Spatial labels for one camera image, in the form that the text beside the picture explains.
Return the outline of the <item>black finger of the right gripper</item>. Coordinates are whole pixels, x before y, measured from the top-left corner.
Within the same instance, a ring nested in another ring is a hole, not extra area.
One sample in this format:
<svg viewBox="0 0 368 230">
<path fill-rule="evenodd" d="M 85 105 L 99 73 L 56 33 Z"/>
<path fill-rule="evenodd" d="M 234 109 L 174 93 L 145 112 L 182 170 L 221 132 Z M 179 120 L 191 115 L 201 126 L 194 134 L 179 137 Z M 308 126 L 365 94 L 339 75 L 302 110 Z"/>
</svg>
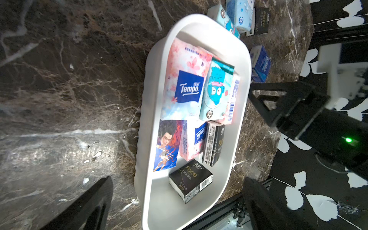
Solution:
<svg viewBox="0 0 368 230">
<path fill-rule="evenodd" d="M 293 112 L 302 108 L 314 90 L 315 86 L 299 81 L 252 83 L 248 98 L 267 125 L 276 127 L 283 118 L 289 118 Z M 281 92 L 282 95 L 256 96 L 254 91 Z"/>
</svg>

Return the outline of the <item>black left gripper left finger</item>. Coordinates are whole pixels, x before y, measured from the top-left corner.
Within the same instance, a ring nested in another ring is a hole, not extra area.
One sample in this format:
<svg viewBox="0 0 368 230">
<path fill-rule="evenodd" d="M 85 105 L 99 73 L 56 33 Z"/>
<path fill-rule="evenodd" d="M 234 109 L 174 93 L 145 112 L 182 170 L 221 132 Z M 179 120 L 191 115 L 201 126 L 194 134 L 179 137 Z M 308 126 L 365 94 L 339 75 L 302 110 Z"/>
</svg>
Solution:
<svg viewBox="0 0 368 230">
<path fill-rule="evenodd" d="M 42 230 L 104 230 L 113 197 L 110 176 L 101 178 Z"/>
</svg>

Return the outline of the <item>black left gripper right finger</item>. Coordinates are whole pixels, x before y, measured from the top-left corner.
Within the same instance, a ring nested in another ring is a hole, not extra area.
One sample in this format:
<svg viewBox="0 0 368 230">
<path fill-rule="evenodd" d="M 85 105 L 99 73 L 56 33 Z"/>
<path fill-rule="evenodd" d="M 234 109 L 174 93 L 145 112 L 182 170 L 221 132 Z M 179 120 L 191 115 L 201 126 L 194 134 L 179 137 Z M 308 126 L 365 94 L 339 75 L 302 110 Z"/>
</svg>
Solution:
<svg viewBox="0 0 368 230">
<path fill-rule="evenodd" d="M 312 230 L 313 227 L 273 199 L 255 179 L 246 177 L 242 196 L 254 230 Z"/>
</svg>

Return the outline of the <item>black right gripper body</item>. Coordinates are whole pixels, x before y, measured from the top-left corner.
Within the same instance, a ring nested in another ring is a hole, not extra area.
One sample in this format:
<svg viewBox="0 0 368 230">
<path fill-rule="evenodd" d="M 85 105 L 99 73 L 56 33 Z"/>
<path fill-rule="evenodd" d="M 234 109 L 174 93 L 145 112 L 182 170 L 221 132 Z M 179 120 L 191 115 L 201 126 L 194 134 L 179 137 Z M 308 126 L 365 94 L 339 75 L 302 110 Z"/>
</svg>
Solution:
<svg viewBox="0 0 368 230">
<path fill-rule="evenodd" d="M 368 178 L 368 125 L 325 108 L 329 97 L 314 94 L 298 100 L 290 113 L 276 123 L 293 140 L 315 149 L 323 158 Z"/>
</svg>

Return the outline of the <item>dark blue tissue pack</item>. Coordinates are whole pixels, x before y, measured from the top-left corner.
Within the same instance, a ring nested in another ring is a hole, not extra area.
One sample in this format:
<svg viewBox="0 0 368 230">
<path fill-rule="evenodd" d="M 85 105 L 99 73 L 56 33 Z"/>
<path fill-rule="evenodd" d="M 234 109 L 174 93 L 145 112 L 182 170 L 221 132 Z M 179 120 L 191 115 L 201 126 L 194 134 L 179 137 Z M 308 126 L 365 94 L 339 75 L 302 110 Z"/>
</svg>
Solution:
<svg viewBox="0 0 368 230">
<path fill-rule="evenodd" d="M 271 59 L 265 47 L 262 45 L 253 47 L 250 52 L 250 57 L 253 81 L 257 83 L 266 82 L 271 68 Z"/>
</svg>

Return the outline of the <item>white storage box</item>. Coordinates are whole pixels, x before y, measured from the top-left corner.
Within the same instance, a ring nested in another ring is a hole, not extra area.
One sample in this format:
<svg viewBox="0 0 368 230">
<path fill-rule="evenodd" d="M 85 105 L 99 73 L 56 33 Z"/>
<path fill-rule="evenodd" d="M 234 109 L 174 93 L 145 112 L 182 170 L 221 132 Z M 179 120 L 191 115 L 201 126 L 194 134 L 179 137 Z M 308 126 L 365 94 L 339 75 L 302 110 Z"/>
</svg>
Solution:
<svg viewBox="0 0 368 230">
<path fill-rule="evenodd" d="M 225 128 L 219 161 L 209 168 L 213 173 L 213 182 L 188 203 L 169 184 L 170 170 L 154 170 L 167 59 L 175 38 L 212 52 L 233 65 L 241 77 L 233 121 Z M 231 175 L 250 90 L 251 72 L 251 59 L 246 45 L 203 14 L 184 17 L 152 47 L 145 67 L 134 178 L 142 206 L 143 229 L 181 230 L 209 211 L 219 200 Z"/>
</svg>

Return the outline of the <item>teal cartoon tissue pack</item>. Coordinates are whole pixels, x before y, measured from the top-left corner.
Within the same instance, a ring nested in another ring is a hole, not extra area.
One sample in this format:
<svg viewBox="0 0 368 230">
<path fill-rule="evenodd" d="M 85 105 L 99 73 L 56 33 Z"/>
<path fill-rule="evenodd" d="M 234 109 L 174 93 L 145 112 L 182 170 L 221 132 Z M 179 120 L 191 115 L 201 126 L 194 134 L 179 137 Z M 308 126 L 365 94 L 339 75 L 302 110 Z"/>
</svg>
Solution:
<svg viewBox="0 0 368 230">
<path fill-rule="evenodd" d="M 233 74 L 234 66 L 215 57 L 212 58 L 204 85 L 200 120 L 211 121 L 224 118 L 230 100 Z"/>
</svg>

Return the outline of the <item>black tissue pack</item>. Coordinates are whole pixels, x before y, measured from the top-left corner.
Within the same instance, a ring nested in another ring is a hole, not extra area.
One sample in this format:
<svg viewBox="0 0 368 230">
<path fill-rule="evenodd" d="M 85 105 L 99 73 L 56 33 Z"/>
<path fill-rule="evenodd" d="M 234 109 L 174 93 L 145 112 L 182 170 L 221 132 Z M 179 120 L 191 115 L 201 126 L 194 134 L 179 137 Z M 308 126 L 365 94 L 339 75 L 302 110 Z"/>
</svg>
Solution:
<svg viewBox="0 0 368 230">
<path fill-rule="evenodd" d="M 219 160 L 223 140 L 224 140 L 225 125 L 215 121 L 207 123 L 207 135 L 205 139 L 202 163 L 209 166 L 214 166 Z"/>
<path fill-rule="evenodd" d="M 197 160 L 169 174 L 169 184 L 187 204 L 213 182 L 213 173 Z"/>
<path fill-rule="evenodd" d="M 266 7 L 255 7 L 253 10 L 251 30 L 246 36 L 267 34 L 270 21 L 270 9 Z"/>
</svg>

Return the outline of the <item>white blue tissue pack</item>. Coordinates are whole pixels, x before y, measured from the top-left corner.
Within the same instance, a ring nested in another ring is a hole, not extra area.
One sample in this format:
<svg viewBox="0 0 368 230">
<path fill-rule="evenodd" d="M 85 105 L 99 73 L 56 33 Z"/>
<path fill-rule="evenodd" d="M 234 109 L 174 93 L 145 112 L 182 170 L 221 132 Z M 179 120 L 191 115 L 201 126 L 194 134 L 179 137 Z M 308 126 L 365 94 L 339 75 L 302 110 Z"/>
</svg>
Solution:
<svg viewBox="0 0 368 230">
<path fill-rule="evenodd" d="M 187 162 L 200 155 L 204 150 L 206 134 L 206 121 L 184 120 L 179 155 Z"/>
</svg>

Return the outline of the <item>cartoon blue red tissue pack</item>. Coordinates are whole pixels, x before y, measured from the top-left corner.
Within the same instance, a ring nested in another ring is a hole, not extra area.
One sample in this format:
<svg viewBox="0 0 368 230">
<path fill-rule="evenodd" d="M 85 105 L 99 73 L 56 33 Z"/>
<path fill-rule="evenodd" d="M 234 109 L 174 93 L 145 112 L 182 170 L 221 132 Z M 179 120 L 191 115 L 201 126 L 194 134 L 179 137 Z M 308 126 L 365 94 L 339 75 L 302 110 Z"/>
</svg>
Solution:
<svg viewBox="0 0 368 230">
<path fill-rule="evenodd" d="M 183 130 L 182 120 L 160 120 L 153 171 L 174 168 Z"/>
</svg>

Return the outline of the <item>light blue tissue pack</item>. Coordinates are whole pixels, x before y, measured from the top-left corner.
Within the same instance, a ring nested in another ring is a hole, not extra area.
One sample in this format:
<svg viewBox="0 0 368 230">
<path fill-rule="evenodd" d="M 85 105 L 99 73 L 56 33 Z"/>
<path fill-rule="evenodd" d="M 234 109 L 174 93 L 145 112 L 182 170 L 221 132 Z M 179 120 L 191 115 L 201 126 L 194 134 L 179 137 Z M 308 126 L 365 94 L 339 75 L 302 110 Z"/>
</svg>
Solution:
<svg viewBox="0 0 368 230">
<path fill-rule="evenodd" d="M 226 13 L 240 34 L 250 32 L 254 0 L 226 0 Z"/>
</svg>

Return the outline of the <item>pink Tempo tissue pack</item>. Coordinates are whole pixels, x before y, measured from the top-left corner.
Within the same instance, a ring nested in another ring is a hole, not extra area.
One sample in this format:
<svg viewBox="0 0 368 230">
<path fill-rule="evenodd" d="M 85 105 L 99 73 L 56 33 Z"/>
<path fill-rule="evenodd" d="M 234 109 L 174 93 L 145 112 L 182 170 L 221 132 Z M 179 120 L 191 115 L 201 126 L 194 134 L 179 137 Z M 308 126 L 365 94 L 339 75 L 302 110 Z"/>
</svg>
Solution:
<svg viewBox="0 0 368 230">
<path fill-rule="evenodd" d="M 213 54 L 175 38 L 170 48 L 161 120 L 198 120 Z"/>
</svg>

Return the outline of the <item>white pink tissue pack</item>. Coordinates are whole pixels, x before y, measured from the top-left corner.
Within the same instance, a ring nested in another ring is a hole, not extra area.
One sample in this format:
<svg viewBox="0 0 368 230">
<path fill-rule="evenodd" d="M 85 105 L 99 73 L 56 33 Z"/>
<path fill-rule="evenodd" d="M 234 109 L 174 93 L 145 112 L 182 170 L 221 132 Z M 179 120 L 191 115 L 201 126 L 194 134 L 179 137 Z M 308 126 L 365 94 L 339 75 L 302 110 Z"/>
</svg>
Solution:
<svg viewBox="0 0 368 230">
<path fill-rule="evenodd" d="M 233 75 L 231 95 L 230 95 L 230 99 L 227 104 L 225 115 L 222 119 L 218 121 L 220 124 L 229 125 L 232 123 L 240 80 L 241 80 L 240 76 L 237 73 L 235 73 Z"/>
</svg>

